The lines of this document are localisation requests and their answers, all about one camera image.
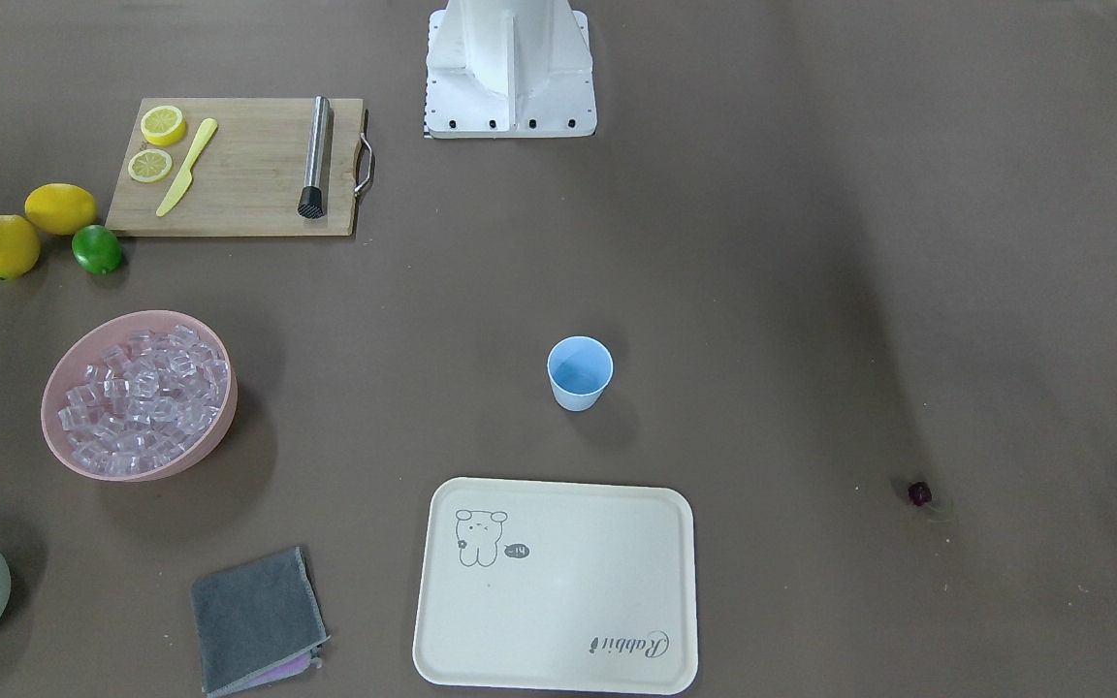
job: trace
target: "yellow lemon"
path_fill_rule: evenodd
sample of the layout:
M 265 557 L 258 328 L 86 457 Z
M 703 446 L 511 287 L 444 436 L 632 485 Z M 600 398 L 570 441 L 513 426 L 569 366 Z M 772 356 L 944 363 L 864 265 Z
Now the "yellow lemon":
M 0 217 L 0 281 L 27 272 L 40 256 L 40 240 L 22 217 Z
M 128 160 L 128 176 L 150 184 L 151 181 L 159 181 L 170 173 L 172 168 L 172 156 L 168 151 L 155 151 L 152 147 L 141 151 Z
M 183 112 L 178 106 L 154 106 L 141 116 L 141 133 L 154 145 L 174 145 L 187 132 Z
M 71 235 L 97 221 L 97 202 L 75 184 L 47 184 L 28 195 L 23 216 L 50 235 Z

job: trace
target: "white tray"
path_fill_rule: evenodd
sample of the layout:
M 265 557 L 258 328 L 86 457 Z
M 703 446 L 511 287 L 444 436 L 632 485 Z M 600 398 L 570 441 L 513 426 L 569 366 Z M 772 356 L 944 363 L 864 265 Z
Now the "white tray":
M 443 482 L 412 661 L 443 686 L 686 689 L 697 663 L 687 499 L 657 487 Z

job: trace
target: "plastic cup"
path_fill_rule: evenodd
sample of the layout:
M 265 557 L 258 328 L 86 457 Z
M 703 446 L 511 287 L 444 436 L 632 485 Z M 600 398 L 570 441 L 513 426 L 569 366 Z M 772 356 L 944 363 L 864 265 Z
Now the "plastic cup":
M 607 346 L 592 336 L 569 336 L 550 350 L 546 371 L 558 405 L 582 412 L 592 408 L 611 383 L 614 361 Z

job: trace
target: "pink bowl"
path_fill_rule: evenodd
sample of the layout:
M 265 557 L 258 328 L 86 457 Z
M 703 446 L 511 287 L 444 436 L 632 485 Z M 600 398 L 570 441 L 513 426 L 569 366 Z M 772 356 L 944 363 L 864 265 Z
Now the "pink bowl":
M 217 419 L 206 430 L 204 437 L 201 437 L 200 441 L 192 444 L 182 456 L 172 462 L 151 469 L 150 472 L 112 477 L 87 471 L 71 459 L 70 443 L 67 443 L 66 432 L 63 431 L 63 424 L 58 421 L 58 410 L 66 405 L 68 390 L 84 383 L 85 366 L 101 362 L 102 352 L 109 350 L 112 345 L 123 344 L 133 332 L 147 329 L 164 333 L 173 331 L 178 324 L 192 327 L 201 336 L 201 340 L 217 346 L 218 352 L 222 353 L 222 358 L 226 358 L 230 381 L 227 394 L 222 398 L 222 405 L 218 410 Z M 49 381 L 46 381 L 46 392 L 40 396 L 40 432 L 45 434 L 46 444 L 49 446 L 49 450 L 59 459 L 59 462 L 84 477 L 106 481 L 159 480 L 159 478 L 187 471 L 198 460 L 213 451 L 213 447 L 222 441 L 222 437 L 226 437 L 227 429 L 231 426 L 231 418 L 236 414 L 237 396 L 239 396 L 239 390 L 236 389 L 236 371 L 231 366 L 231 355 L 227 354 L 227 347 L 222 345 L 222 341 L 218 340 L 218 335 L 212 329 L 199 319 L 183 313 L 141 310 L 140 313 L 122 315 L 103 324 L 102 327 L 82 336 L 79 342 L 71 345 L 66 354 L 63 354 L 63 358 L 59 358 L 54 372 L 50 372 Z

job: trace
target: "gray cloth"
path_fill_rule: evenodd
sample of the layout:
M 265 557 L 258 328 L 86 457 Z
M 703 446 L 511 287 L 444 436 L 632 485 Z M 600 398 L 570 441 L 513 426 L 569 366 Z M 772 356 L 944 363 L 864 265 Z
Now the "gray cloth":
M 302 672 L 328 639 L 300 548 L 192 583 L 209 698 Z

